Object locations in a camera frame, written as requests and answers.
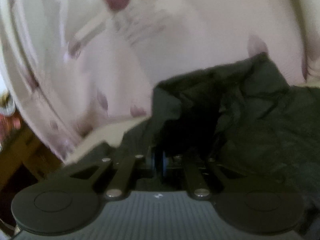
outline wooden furniture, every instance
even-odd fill
[[[61,161],[46,148],[27,125],[0,152],[0,191],[20,166],[42,180],[59,168]]]

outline metal pin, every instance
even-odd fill
[[[207,197],[209,196],[210,191],[205,188],[198,188],[195,190],[194,193],[197,197]]]
[[[110,198],[117,198],[122,195],[122,191],[119,189],[110,189],[106,192],[106,195]]]

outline pink spot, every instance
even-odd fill
[[[77,130],[82,137],[86,137],[89,133],[93,131],[93,127],[88,122],[81,122],[80,124],[77,124]]]
[[[102,94],[99,90],[98,90],[98,94],[97,94],[97,99],[98,99],[98,102],[99,104],[101,105],[101,107],[104,109],[104,110],[108,110],[108,100],[107,100],[107,97]]]
[[[312,61],[316,61],[320,58],[320,35],[316,30],[308,35],[307,54]]]
[[[57,122],[51,120],[51,121],[50,121],[50,126],[51,126],[51,128],[52,128],[53,130],[58,130],[58,124],[57,124]]]
[[[22,72],[22,75],[32,91],[35,91],[39,87],[39,83],[31,72]]]
[[[269,53],[266,43],[257,35],[250,35],[248,40],[249,57],[253,57],[262,52]]]
[[[136,105],[130,107],[130,114],[132,117],[147,115],[147,112],[142,107],[137,107]]]

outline small logo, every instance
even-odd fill
[[[161,193],[155,194],[153,195],[155,198],[159,199],[159,198],[163,198],[164,196]]]

